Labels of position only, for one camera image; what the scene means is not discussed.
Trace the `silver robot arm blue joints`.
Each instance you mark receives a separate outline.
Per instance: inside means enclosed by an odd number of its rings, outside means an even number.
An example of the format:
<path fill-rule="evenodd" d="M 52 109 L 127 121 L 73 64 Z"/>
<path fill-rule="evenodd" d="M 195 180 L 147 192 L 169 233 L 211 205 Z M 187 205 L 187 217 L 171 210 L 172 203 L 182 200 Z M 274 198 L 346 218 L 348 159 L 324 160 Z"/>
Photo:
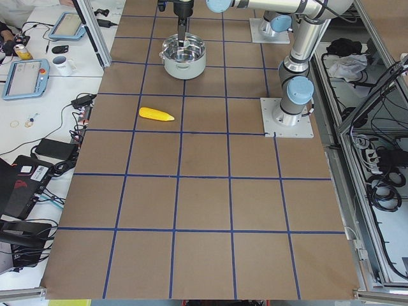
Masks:
<path fill-rule="evenodd" d="M 207 1 L 206 5 L 215 13 L 236 7 L 302 16 L 290 54 L 279 67 L 282 86 L 280 109 L 288 115 L 298 115 L 311 100 L 314 92 L 314 86 L 306 74 L 314 48 L 324 33 L 325 24 L 346 12 L 352 3 L 352 1 Z"/>

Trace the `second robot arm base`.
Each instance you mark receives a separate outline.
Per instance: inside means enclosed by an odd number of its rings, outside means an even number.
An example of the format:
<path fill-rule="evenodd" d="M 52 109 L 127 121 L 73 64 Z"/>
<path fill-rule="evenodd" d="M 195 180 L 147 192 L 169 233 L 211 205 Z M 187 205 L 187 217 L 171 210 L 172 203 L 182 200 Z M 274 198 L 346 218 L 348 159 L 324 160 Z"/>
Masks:
<path fill-rule="evenodd" d="M 274 11 L 265 11 L 263 21 L 259 26 L 259 31 L 263 36 L 271 38 L 280 33 L 287 32 L 291 24 L 292 19 L 290 15 Z"/>

